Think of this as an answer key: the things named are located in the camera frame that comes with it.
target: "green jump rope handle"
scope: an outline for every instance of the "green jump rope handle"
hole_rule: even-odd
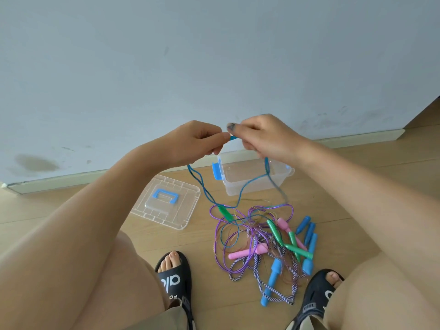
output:
[[[226,209],[226,207],[222,206],[222,205],[217,205],[217,207],[219,208],[220,213],[224,216],[224,218],[228,221],[228,222],[232,222],[234,221],[234,217],[232,216],[232,214],[230,214],[228,212],[228,210]]]
[[[290,232],[288,232],[288,234],[289,234],[289,240],[290,240],[290,243],[292,243],[292,245],[293,245],[295,248],[297,248],[297,247],[298,247],[298,244],[297,244],[297,239],[295,238],[295,233],[292,232],[292,231],[290,231]],[[294,254],[295,254],[295,257],[296,257],[297,261],[300,262],[300,261],[301,261],[301,259],[300,259],[300,255],[298,255],[298,253],[294,253]]]
[[[297,253],[297,254],[299,254],[301,256],[304,256],[304,257],[306,257],[306,258],[308,258],[310,260],[313,259],[313,254],[312,253],[310,253],[308,251],[305,251],[303,249],[300,249],[300,248],[295,248],[293,245],[284,244],[284,248],[286,248],[287,250],[290,250],[290,251],[292,251],[294,253]]]
[[[274,238],[276,239],[276,241],[278,242],[278,244],[283,247],[284,246],[283,238],[281,237],[281,234],[278,232],[278,229],[276,228],[273,221],[267,220],[267,224],[269,225],[269,228],[271,229],[272,234],[273,234]]]

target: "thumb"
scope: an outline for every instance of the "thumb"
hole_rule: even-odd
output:
[[[228,132],[222,132],[201,139],[203,143],[203,151],[208,152],[208,151],[212,151],[217,147],[223,146],[225,143],[229,141],[230,137],[231,136],[229,135]]]
[[[255,130],[242,124],[229,123],[228,132],[232,135],[235,135],[237,138],[251,143],[253,140],[255,140],[255,138],[261,131]]]

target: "thigh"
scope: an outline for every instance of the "thigh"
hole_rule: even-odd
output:
[[[353,271],[324,315],[328,329],[438,329],[439,312],[380,254]]]
[[[165,296],[151,266],[120,232],[73,329],[123,329],[164,312],[168,307]]]

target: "khaki shorts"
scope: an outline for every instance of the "khaki shorts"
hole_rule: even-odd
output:
[[[175,299],[170,307],[163,313],[149,317],[124,330],[187,330],[188,318],[182,307],[182,301]]]

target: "white wall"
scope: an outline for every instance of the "white wall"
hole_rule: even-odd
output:
[[[105,169],[192,119],[273,113],[310,138],[402,128],[440,94],[439,9],[1,0],[0,180]]]

